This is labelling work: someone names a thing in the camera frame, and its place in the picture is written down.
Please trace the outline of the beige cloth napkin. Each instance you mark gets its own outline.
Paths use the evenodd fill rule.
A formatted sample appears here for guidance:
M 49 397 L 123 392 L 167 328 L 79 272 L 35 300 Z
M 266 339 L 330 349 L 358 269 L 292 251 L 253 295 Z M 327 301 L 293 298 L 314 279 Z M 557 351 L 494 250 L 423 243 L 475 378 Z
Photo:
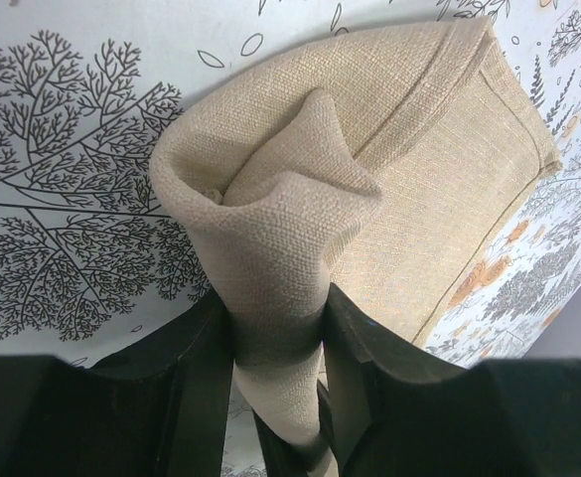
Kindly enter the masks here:
M 561 167 L 485 17 L 343 34 L 275 56 L 160 136 L 152 187 L 232 323 L 234 378 L 311 476 L 332 285 L 421 344 Z

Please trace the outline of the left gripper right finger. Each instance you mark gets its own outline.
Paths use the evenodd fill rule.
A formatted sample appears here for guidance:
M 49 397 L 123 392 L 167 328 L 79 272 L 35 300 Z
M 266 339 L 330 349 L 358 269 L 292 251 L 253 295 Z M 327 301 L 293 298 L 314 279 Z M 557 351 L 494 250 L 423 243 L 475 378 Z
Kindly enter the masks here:
M 343 476 L 581 476 L 581 359 L 464 369 L 400 338 L 337 286 L 323 314 Z

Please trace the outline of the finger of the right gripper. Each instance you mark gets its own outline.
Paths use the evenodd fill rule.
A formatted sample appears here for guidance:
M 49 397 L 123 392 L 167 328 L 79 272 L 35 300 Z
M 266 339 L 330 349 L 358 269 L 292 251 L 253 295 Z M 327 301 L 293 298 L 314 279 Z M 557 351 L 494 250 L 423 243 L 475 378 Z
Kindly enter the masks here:
M 290 444 L 278 437 L 267 424 L 254 412 L 257 436 L 268 476 L 331 476 L 339 475 L 336 460 L 334 428 L 327 386 L 317 384 L 319 399 L 320 438 L 325 445 L 323 459 L 312 469 L 308 460 L 300 455 Z

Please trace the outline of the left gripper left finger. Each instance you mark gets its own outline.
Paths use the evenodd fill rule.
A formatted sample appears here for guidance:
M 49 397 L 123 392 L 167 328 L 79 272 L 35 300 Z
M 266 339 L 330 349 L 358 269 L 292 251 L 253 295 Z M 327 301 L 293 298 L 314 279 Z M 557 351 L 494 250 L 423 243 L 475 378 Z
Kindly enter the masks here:
M 217 476 L 231 373 L 215 293 L 89 369 L 0 357 L 0 476 Z

